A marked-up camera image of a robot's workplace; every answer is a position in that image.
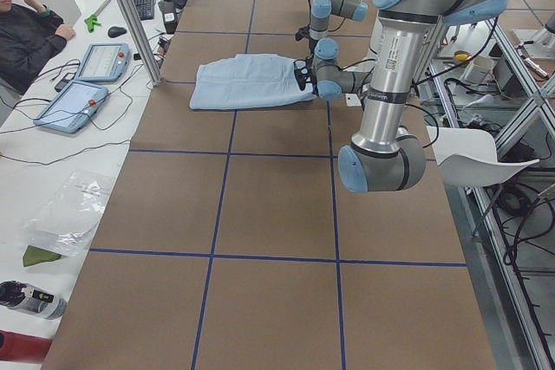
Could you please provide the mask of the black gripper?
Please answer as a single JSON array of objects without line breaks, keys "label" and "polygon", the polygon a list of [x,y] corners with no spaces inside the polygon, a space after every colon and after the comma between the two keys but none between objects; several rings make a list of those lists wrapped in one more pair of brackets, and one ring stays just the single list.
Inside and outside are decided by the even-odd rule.
[{"label": "black gripper", "polygon": [[317,92],[317,77],[316,73],[313,70],[313,55],[308,55],[304,59],[304,66],[303,66],[303,77],[304,77],[304,86],[311,87],[311,92],[314,95],[318,95]]},{"label": "black gripper", "polygon": [[315,48],[317,46],[318,40],[309,38],[308,41],[309,41],[309,50],[310,50],[308,57],[312,58],[314,56]]}]

